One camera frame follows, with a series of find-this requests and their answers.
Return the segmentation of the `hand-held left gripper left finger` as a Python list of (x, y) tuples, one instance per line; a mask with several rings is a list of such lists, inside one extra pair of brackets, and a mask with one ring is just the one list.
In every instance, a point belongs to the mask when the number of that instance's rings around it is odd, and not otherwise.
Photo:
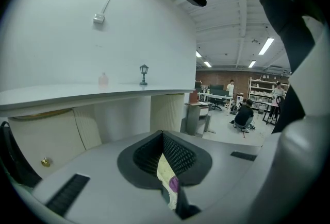
[(157, 177), (162, 154), (163, 132), (157, 131), (125, 148), (118, 156), (117, 166), (121, 175), (135, 187), (162, 189)]

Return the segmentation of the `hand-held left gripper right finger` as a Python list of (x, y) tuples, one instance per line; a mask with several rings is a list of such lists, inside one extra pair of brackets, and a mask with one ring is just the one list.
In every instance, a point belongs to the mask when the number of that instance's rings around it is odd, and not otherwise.
[(168, 132), (162, 132), (163, 155), (183, 186), (200, 184), (212, 167), (212, 157), (204, 149)]

